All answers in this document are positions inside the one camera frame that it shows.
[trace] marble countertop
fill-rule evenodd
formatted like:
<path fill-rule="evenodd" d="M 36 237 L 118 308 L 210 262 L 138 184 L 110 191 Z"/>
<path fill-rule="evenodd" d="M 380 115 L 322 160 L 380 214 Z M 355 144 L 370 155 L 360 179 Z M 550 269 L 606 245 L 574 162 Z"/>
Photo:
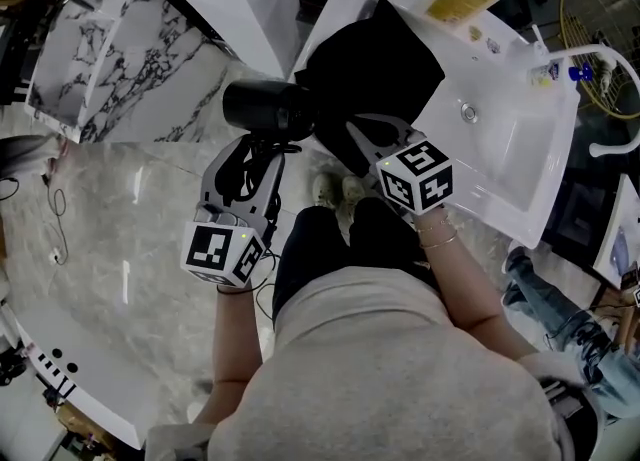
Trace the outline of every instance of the marble countertop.
<path fill-rule="evenodd" d="M 203 139 L 229 57 L 166 0 L 70 2 L 25 110 L 78 143 Z"/>

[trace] gray t-shirt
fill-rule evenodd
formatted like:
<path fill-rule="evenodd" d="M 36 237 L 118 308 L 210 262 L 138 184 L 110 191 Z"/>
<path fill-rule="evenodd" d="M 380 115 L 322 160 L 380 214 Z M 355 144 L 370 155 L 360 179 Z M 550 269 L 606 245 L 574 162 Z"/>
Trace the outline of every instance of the gray t-shirt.
<path fill-rule="evenodd" d="M 231 417 L 155 428 L 147 459 L 562 459 L 523 365 L 455 328 L 423 282 L 348 267 L 284 306 L 274 355 Z"/>

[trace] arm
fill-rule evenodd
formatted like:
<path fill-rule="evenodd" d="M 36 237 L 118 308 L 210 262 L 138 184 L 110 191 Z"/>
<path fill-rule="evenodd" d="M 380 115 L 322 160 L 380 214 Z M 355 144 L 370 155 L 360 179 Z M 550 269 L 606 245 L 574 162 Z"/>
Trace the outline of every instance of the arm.
<path fill-rule="evenodd" d="M 253 294 L 219 293 L 217 307 L 213 391 L 196 423 L 218 424 L 232 415 L 247 384 L 262 365 Z"/>
<path fill-rule="evenodd" d="M 487 349 L 512 360 L 536 352 L 507 321 L 500 295 L 478 262 L 444 221 L 447 213 L 438 207 L 415 219 L 422 246 L 442 292 L 454 325 L 476 338 Z"/>

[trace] sink drain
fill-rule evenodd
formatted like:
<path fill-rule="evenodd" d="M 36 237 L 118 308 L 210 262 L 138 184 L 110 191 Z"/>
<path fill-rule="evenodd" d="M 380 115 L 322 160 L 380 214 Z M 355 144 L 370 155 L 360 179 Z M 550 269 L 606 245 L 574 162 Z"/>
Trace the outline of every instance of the sink drain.
<path fill-rule="evenodd" d="M 478 121 L 476 110 L 469 102 L 462 104 L 460 114 L 462 115 L 462 119 L 467 123 L 476 123 Z"/>

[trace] floor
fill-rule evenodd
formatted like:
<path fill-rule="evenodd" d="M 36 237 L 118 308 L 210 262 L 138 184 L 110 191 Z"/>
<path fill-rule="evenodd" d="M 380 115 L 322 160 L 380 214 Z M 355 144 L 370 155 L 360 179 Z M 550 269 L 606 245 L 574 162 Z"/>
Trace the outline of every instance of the floor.
<path fill-rule="evenodd" d="M 232 65 L 227 78 L 244 74 L 245 69 Z M 111 348 L 155 374 L 164 385 L 159 423 L 184 422 L 188 405 L 200 396 L 194 383 L 211 377 L 215 288 L 179 267 L 184 223 L 193 218 L 200 178 L 240 133 L 225 124 L 221 104 L 211 122 L 215 141 L 198 145 L 72 145 L 52 182 L 67 202 L 61 221 L 69 259 L 63 266 L 50 260 L 52 251 L 61 248 L 61 238 L 42 181 L 22 179 L 17 195 L 0 203 L 10 304 L 20 312 L 34 300 L 51 296 Z M 28 133 L 47 129 L 32 124 L 20 106 L 5 108 L 0 137 Z M 311 204 L 311 182 L 323 170 L 345 172 L 331 156 L 310 148 L 288 156 L 274 252 L 282 250 L 296 214 Z M 500 266 L 509 239 L 460 213 L 452 211 L 451 216 L 472 254 L 504 289 L 507 280 Z M 543 277 L 579 306 L 589 306 L 598 289 L 595 280 L 544 245 L 532 258 Z M 262 264 L 258 271 L 268 274 L 271 262 Z M 269 290 L 260 295 L 267 313 Z M 256 316 L 268 351 L 271 322 L 258 309 Z M 546 348 L 533 321 L 517 313 L 510 319 L 539 348 Z"/>

